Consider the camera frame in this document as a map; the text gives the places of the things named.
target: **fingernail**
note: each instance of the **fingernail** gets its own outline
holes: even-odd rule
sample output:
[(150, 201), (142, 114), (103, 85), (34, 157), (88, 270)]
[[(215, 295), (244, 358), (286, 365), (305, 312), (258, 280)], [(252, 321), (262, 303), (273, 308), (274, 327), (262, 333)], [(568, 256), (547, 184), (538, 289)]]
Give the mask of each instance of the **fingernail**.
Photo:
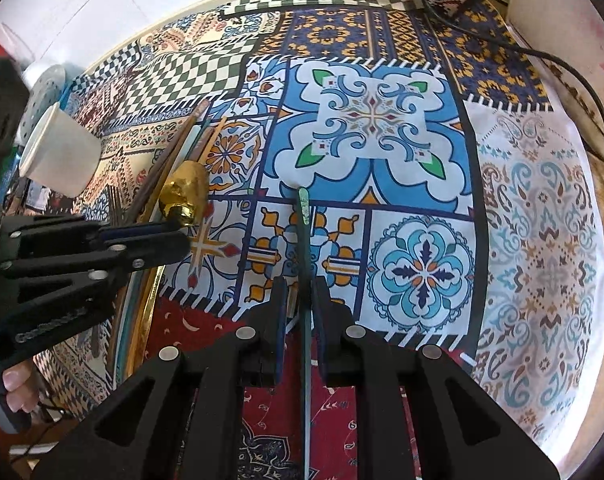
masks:
[(4, 381), (4, 387), (12, 392), (18, 386), (22, 384), (22, 379), (20, 378), (20, 374), (18, 372), (8, 371), (2, 375), (2, 380)]
[(6, 396), (6, 403), (13, 413), (17, 412), (22, 407), (22, 399), (19, 396), (12, 394)]

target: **human hand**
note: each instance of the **human hand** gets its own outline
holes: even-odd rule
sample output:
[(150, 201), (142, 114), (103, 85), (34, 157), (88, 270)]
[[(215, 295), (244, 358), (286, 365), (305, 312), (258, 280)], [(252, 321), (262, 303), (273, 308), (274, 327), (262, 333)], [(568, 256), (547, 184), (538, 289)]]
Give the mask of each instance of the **human hand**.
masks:
[(6, 394), (6, 403), (9, 409), (15, 413), (22, 409), (31, 413), (38, 405), (38, 387), (33, 375), (33, 361), (23, 361), (2, 374)]

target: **screw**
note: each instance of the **screw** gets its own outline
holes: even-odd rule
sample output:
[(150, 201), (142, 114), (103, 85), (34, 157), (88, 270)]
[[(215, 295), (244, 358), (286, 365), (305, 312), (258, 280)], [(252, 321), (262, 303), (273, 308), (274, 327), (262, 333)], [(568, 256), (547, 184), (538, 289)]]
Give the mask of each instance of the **screw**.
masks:
[(104, 280), (108, 275), (106, 270), (92, 270), (89, 272), (89, 280)]
[(435, 345), (425, 345), (422, 347), (422, 355), (427, 359), (439, 359), (442, 357), (442, 349)]
[(346, 335), (353, 339), (361, 339), (367, 333), (367, 329), (360, 325), (351, 325), (346, 329)]
[(241, 326), (236, 330), (236, 337), (238, 339), (253, 339), (255, 337), (255, 328), (252, 326)]
[(178, 355), (180, 355), (180, 351), (175, 346), (165, 346), (158, 354), (162, 361), (173, 361)]

